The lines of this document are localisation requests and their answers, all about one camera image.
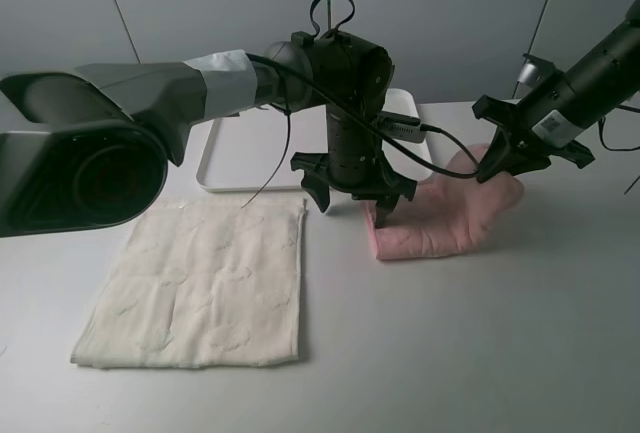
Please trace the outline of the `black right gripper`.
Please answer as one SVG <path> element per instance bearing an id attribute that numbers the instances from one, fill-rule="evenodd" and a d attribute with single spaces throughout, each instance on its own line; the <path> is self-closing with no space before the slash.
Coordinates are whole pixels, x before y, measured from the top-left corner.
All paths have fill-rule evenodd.
<path id="1" fill-rule="evenodd" d="M 474 116 L 496 126 L 494 137 L 479 162 L 476 180 L 485 183 L 501 172 L 512 176 L 540 171 L 553 156 L 582 169 L 594 161 L 590 149 L 575 139 L 584 129 L 559 108 L 575 98 L 564 75 L 530 91 L 517 103 L 482 96 Z"/>

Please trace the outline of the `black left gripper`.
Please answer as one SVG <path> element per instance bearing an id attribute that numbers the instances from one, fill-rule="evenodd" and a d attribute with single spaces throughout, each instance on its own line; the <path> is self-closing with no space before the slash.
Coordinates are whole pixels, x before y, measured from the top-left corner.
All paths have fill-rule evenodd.
<path id="1" fill-rule="evenodd" d="M 374 227 L 383 228 L 399 198 L 412 200 L 416 182 L 393 170 L 381 140 L 350 119 L 335 105 L 326 107 L 325 153 L 297 152 L 291 169 L 301 171 L 302 189 L 325 213 L 332 189 L 357 200 L 376 200 Z"/>

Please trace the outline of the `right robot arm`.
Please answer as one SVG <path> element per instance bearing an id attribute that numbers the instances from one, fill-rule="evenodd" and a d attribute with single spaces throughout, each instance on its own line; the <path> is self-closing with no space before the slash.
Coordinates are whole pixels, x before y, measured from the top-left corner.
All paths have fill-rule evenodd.
<path id="1" fill-rule="evenodd" d="M 486 95 L 474 116 L 496 126 L 476 180 L 501 172 L 513 176 L 551 165 L 553 156 L 582 169 L 594 161 L 576 138 L 639 91 L 639 2 L 603 40 L 564 72 L 554 63 L 526 55 L 520 82 L 528 93 L 516 103 Z"/>

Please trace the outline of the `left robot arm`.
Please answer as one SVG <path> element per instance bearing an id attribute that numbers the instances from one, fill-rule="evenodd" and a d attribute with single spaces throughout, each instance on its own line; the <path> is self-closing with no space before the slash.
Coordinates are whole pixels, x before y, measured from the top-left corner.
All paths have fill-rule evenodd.
<path id="1" fill-rule="evenodd" d="M 291 167 L 320 209 L 331 190 L 371 200 L 380 217 L 416 182 L 395 172 L 380 126 L 394 67 L 386 50 L 348 33 L 296 32 L 265 56 L 92 64 L 1 79 L 1 233 L 106 228 L 158 197 L 184 160 L 193 126 L 269 105 L 326 109 L 327 149 Z"/>

